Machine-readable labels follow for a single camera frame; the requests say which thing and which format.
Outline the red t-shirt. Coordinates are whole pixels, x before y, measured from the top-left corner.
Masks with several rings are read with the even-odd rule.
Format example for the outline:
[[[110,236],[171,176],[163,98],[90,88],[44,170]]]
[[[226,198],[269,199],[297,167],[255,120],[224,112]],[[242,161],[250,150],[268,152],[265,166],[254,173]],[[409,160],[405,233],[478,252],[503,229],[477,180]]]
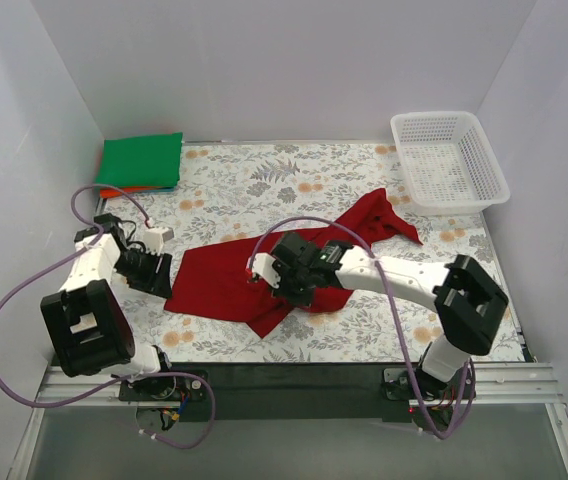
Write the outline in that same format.
[[[395,214],[382,188],[361,197],[336,222],[369,245],[396,235],[421,243],[416,228]],[[247,262],[257,242],[253,237],[185,251],[164,309],[245,323],[259,337],[268,335],[293,307],[274,298],[266,283],[249,281]]]

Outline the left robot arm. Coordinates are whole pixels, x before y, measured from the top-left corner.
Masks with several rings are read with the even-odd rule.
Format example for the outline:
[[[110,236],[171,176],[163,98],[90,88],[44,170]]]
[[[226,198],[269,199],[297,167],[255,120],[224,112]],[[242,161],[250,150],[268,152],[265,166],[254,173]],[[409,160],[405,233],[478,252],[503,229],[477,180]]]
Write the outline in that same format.
[[[78,231],[78,257],[66,281],[40,303],[55,354],[69,377],[105,372],[135,378],[169,369],[159,347],[134,338],[111,284],[118,275],[132,290],[169,299],[172,255],[164,247],[174,232],[150,227],[135,240],[124,231],[125,223],[107,213]]]

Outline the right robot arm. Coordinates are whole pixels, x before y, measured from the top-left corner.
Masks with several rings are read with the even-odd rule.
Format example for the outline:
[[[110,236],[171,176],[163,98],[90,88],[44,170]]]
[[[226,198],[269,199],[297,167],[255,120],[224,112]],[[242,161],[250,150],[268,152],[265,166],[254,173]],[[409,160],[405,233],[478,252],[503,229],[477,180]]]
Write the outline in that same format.
[[[392,292],[394,297],[437,314],[442,333],[431,342],[415,372],[420,391],[442,392],[473,356],[490,353],[509,300],[472,257],[422,263],[372,257],[364,248],[330,240],[324,246],[286,233],[268,253],[255,256],[251,273],[274,296],[309,307],[319,288]]]

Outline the teal folded t-shirt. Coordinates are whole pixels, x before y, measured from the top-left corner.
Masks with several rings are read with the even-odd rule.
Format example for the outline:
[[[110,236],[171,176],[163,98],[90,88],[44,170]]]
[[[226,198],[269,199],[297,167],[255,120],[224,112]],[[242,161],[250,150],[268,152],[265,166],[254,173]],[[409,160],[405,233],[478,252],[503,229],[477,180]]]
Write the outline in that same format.
[[[162,193],[162,192],[171,192],[171,191],[174,191],[174,190],[175,190],[175,187],[145,187],[143,191],[144,192],[151,192],[151,193],[154,193],[154,192]]]

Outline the orange folded t-shirt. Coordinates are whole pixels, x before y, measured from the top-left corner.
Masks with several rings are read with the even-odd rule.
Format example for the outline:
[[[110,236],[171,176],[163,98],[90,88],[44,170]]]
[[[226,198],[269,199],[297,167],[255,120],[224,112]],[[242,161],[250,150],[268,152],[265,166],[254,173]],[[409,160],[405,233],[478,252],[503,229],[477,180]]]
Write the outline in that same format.
[[[114,188],[100,188],[99,194],[101,198],[115,198],[122,196],[124,193],[137,194],[153,191],[154,187],[118,187]]]

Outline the green folded t-shirt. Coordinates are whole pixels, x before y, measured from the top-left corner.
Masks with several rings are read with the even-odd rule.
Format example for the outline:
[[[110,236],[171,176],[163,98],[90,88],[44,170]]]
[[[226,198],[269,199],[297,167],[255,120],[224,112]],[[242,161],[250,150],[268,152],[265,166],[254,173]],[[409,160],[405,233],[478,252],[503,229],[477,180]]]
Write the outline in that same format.
[[[95,182],[119,188],[175,187],[182,142],[182,132],[105,140]]]

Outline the floral patterned table mat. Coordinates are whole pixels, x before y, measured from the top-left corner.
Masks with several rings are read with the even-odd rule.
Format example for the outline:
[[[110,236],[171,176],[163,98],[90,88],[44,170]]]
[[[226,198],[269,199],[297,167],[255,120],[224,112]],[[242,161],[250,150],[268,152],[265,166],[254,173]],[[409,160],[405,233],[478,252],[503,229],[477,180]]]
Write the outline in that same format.
[[[191,248],[261,235],[279,221],[315,227],[381,188],[419,238],[379,242],[378,255],[448,262],[464,254],[502,279],[483,217],[417,215],[388,145],[187,145],[180,173],[173,191],[141,194],[135,202],[109,199],[103,208],[130,225],[150,217],[171,227],[168,250],[180,259]],[[407,301],[390,306],[385,296],[366,292],[335,313],[295,310],[265,337],[241,323],[168,312],[161,299],[122,285],[115,293],[136,337],[176,362],[393,362],[418,359],[441,331],[429,310]]]

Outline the white plastic basket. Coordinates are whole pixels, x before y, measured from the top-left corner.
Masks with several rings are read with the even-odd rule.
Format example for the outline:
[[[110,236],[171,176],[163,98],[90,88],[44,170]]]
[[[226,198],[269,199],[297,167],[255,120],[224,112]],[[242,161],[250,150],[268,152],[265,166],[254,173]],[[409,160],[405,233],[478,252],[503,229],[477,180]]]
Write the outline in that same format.
[[[398,114],[390,127],[417,214],[474,215],[510,199],[493,148],[474,114]]]

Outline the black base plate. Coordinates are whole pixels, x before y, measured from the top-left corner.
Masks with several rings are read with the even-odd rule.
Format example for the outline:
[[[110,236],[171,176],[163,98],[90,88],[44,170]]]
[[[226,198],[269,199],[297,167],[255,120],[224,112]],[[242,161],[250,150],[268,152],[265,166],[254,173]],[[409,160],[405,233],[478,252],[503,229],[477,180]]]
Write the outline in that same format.
[[[217,420],[380,419],[410,422],[415,397],[404,364],[182,363],[216,399]]]

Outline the aluminium rail frame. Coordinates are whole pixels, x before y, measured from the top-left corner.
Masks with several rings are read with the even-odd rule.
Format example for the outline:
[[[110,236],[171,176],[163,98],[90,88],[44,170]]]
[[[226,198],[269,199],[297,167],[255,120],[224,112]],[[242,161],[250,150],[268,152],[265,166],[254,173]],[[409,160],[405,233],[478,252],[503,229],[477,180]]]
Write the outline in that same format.
[[[418,417],[217,420],[215,396],[190,405],[169,432],[180,451],[150,437],[158,403],[106,376],[46,372],[14,479],[568,479],[568,415],[553,368],[481,363],[472,410],[447,440]]]

